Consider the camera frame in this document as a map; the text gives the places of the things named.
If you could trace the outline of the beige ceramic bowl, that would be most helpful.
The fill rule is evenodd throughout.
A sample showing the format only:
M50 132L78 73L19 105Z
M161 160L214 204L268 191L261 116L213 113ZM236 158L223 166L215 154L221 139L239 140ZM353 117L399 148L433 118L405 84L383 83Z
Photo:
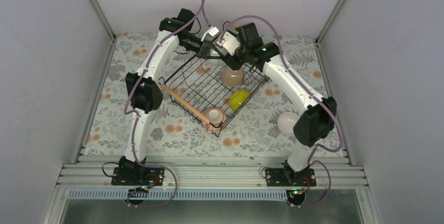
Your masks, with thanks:
M230 87L237 87L243 83L244 79L244 70L233 70L229 66L224 67L223 72L221 74L222 82Z

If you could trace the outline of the black wire dish rack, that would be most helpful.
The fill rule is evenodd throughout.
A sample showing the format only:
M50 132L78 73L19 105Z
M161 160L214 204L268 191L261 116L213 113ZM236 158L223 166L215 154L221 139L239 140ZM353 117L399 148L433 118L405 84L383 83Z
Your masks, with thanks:
M174 105L181 108L202 127L203 122L210 123L204 115L205 111L212 107L220 108L226 114L221 131L210 132L203 128L208 133L219 136L248 101L269 81L269 77L255 66L244 63L241 67L244 70L243 83L237 87L230 87L221 80L221 74L227 65L224 62L221 65L210 65L207 60L198 58L195 54L169 77L160 78L160 83ZM229 98L239 89L249 91L250 96L236 111L232 111Z

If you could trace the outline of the white ceramic bowl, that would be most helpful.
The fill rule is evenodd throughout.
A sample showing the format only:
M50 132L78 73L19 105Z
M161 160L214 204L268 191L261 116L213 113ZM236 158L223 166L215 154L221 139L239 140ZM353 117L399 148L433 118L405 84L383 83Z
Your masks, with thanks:
M295 136L293 127L300 119L300 116L293 112L284 112L277 119L277 126L281 133L287 136Z

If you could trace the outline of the pale green bowl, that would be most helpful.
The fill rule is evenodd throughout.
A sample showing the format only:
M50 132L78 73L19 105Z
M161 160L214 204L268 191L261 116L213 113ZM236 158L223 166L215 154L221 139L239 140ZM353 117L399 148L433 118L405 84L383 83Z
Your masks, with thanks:
M221 65L223 63L222 59L220 58L220 55L214 50L210 52L207 62L210 65Z

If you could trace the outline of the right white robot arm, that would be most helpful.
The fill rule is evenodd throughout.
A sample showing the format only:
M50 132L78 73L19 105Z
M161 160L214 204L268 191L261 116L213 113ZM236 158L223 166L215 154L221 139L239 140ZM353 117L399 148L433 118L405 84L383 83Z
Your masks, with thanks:
M218 45L226 51L225 61L232 69L247 63L279 85L297 110L299 120L292 131L296 142L292 153L284 161L284 180L296 186L310 167L316 144L335 127L337 103L333 97L323 97L311 88L291 67L280 43L264 43L254 23L247 23L234 32L224 30Z

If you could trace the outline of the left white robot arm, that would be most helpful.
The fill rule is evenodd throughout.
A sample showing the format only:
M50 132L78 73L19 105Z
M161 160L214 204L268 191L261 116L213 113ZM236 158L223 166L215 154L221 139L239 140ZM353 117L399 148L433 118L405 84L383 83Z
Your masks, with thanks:
M125 178L134 185L142 183L146 177L142 162L147 154L150 118L163 101L158 81L168 57L179 46L201 58L210 56L211 42L191 33L196 19L196 14L183 8L176 17L162 20L156 41L143 64L136 72L129 72L125 77L128 100L124 113L132 116L132 129L119 167L125 171Z

